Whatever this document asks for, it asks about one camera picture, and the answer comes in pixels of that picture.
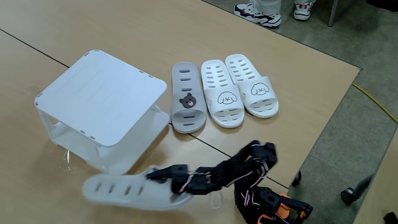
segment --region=white slipper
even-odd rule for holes
[[[209,60],[201,66],[207,107],[214,121],[224,128],[236,128],[244,118],[239,88],[233,85],[225,64]]]
[[[232,81],[239,87],[246,109],[259,118],[270,118],[278,113],[279,102],[268,77],[262,77],[249,59],[241,54],[225,59]]]
[[[102,205],[155,211],[177,209],[192,199],[191,194],[173,194],[171,179],[164,183],[147,179],[155,169],[163,167],[150,166],[138,175],[95,175],[84,183],[83,196]]]

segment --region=white sneaker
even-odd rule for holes
[[[248,4],[237,4],[234,8],[235,15],[269,28],[275,28],[280,25],[282,19],[279,13],[264,14],[256,9],[255,3],[255,1],[251,1]]]
[[[294,18],[296,20],[306,21],[311,16],[311,8],[313,2],[306,2],[304,4],[296,4],[296,9],[294,10]]]

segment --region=dog face print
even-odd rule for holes
[[[231,104],[231,103],[233,103],[233,102],[236,102],[237,100],[238,100],[238,99],[237,99],[237,97],[235,96],[235,94],[231,93],[230,91],[225,91],[225,92],[222,92],[222,93],[218,96],[217,102],[218,102],[219,104],[228,105],[228,104]]]
[[[267,92],[269,92],[269,88],[266,84],[264,83],[256,83],[254,86],[251,88],[251,94],[252,95],[264,95]]]

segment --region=bear face print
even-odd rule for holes
[[[195,99],[191,93],[187,93],[187,96],[180,99],[180,103],[182,103],[182,106],[185,108],[191,108],[196,105],[197,99]]]

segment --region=person's leg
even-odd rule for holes
[[[281,0],[257,0],[256,8],[264,14],[278,14]]]
[[[234,8],[235,15],[265,27],[280,25],[281,0],[251,0],[250,3],[237,4]]]
[[[294,17],[306,21],[311,16],[311,8],[316,0],[295,0]]]

